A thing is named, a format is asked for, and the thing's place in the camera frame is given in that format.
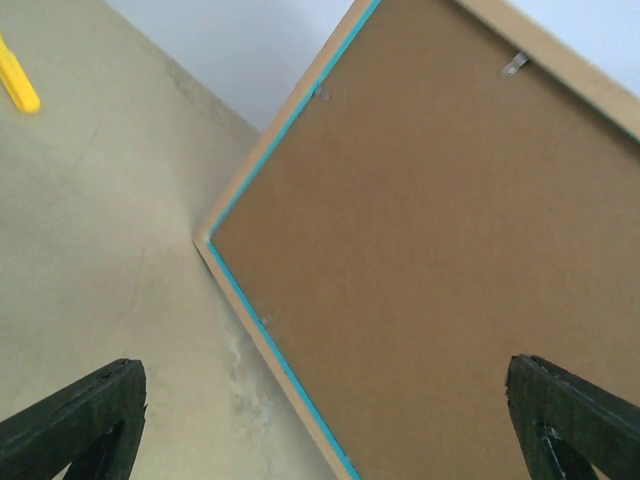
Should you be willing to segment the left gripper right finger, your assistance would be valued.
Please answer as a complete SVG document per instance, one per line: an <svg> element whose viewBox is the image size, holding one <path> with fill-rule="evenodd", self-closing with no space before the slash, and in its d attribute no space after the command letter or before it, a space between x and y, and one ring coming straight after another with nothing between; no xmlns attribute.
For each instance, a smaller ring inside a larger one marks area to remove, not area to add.
<svg viewBox="0 0 640 480"><path fill-rule="evenodd" d="M639 477L639 407L539 356L514 356L507 406L532 479Z"/></svg>

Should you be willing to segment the yellow handled screwdriver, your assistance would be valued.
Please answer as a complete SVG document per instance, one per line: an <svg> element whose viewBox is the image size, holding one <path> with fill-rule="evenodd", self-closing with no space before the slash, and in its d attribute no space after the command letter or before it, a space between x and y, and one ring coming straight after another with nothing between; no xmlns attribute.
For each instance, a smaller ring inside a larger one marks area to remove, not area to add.
<svg viewBox="0 0 640 480"><path fill-rule="evenodd" d="M15 54L1 39L1 82L14 105L22 112L35 114L41 101Z"/></svg>

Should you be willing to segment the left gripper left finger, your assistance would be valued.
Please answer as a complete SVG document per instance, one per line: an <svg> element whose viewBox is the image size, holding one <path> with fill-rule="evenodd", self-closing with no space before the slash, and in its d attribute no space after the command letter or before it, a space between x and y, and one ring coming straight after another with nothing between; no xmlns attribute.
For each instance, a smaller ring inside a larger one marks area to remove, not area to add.
<svg viewBox="0 0 640 480"><path fill-rule="evenodd" d="M115 360L1 422L1 477L128 479L145 412L142 362Z"/></svg>

